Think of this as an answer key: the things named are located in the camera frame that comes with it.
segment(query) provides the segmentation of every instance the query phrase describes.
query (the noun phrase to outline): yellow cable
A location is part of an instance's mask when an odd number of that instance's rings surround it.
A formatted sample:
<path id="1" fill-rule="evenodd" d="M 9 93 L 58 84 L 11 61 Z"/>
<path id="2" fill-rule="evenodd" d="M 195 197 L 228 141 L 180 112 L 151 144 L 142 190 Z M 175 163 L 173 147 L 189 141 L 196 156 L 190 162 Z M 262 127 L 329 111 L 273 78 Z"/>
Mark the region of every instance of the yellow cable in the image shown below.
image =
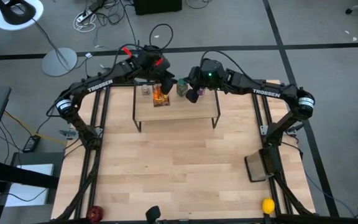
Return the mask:
<path id="1" fill-rule="evenodd" d="M 23 125 L 23 127 L 25 127 L 30 133 L 32 133 L 33 135 L 36 135 L 36 136 L 39 136 L 43 139 L 46 139 L 46 140 L 49 140 L 49 141 L 54 141 L 54 142 L 57 142 L 57 143 L 60 143 L 60 144 L 63 144 L 64 146 L 67 145 L 66 142 L 63 142 L 61 140 L 57 140 L 57 139 L 54 139 L 54 138 L 51 138 L 49 136 L 45 136 L 43 134 L 39 134 L 39 133 L 36 133 L 33 129 L 29 128 L 28 125 L 25 124 L 25 122 L 21 121 L 19 118 L 16 118 L 15 116 L 13 115 L 10 115 L 8 114 L 7 112 L 4 111 L 4 114 L 12 119 L 16 119 L 17 122 L 19 122 L 21 125 Z"/>

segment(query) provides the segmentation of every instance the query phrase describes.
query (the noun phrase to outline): wooden tabletop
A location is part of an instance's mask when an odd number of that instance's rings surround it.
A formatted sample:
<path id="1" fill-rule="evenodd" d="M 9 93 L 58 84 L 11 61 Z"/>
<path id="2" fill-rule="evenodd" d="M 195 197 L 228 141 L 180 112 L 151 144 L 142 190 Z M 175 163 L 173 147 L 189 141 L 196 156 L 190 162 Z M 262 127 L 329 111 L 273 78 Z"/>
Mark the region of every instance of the wooden tabletop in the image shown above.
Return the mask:
<path id="1" fill-rule="evenodd" d="M 218 92 L 221 118 L 216 129 L 207 118 L 180 119 L 146 121 L 138 133 L 132 120 L 133 92 L 133 87 L 116 87 L 109 96 L 95 197 L 95 205 L 104 208 L 103 220 L 145 220 L 145 212 L 154 205 L 160 207 L 163 219 L 262 217 L 262 200 L 270 197 L 269 183 L 250 183 L 244 165 L 244 157 L 261 148 L 251 95 Z M 87 123 L 93 100 L 94 95 L 88 95 L 82 102 L 80 115 Z M 273 121 L 287 113 L 284 101 L 268 98 L 268 102 Z M 283 141 L 296 144 L 289 136 Z M 298 151 L 286 145 L 279 148 L 289 188 L 313 212 Z M 76 194 L 84 154 L 81 147 L 65 159 L 52 218 Z"/>
<path id="2" fill-rule="evenodd" d="M 171 119 L 194 119 L 194 118 L 216 118 L 218 109 L 216 105 L 215 91 L 206 90 L 205 94 L 199 97 L 197 103 L 189 102 L 186 97 L 180 97 L 176 93 L 176 85 L 173 86 L 170 94 L 170 106 L 153 105 L 153 96 L 144 97 L 142 87 L 136 88 L 136 121 L 161 121 Z"/>

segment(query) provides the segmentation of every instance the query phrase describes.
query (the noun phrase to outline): green can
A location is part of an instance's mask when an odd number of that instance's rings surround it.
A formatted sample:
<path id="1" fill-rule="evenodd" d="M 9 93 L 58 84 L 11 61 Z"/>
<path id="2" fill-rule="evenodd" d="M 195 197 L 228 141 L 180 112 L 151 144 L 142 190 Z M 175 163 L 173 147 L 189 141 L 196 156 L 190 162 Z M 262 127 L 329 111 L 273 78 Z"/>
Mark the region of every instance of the green can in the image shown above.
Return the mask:
<path id="1" fill-rule="evenodd" d="M 177 84 L 177 93 L 180 97 L 186 96 L 186 92 L 188 90 L 187 83 L 184 79 L 180 78 Z"/>

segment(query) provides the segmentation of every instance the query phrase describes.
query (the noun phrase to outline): yellow ball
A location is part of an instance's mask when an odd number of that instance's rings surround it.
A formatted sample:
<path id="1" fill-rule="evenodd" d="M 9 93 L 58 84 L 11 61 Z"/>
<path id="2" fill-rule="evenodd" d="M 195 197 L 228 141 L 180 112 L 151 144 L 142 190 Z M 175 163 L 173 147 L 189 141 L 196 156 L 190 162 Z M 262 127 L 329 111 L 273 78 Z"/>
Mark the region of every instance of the yellow ball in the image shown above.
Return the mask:
<path id="1" fill-rule="evenodd" d="M 262 211 L 265 214 L 270 214 L 274 211 L 275 204 L 274 201 L 271 198 L 265 198 L 262 203 Z"/>

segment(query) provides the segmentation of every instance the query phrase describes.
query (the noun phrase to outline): red object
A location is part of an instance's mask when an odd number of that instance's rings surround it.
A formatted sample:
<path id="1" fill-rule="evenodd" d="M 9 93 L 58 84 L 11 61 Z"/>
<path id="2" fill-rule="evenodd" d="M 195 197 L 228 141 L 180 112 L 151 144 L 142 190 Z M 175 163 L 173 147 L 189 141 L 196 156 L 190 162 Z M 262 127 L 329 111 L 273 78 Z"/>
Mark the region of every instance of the red object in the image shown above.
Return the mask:
<path id="1" fill-rule="evenodd" d="M 162 61 L 164 60 L 164 58 L 160 58 L 156 63 L 155 63 L 155 66 L 159 66 Z"/>
<path id="2" fill-rule="evenodd" d="M 99 223 L 103 218 L 104 210 L 100 206 L 91 207 L 86 213 L 86 218 L 92 223 Z"/>
<path id="3" fill-rule="evenodd" d="M 129 57 L 132 57 L 132 53 L 127 47 L 124 47 L 124 51 L 126 54 L 128 54 Z"/>

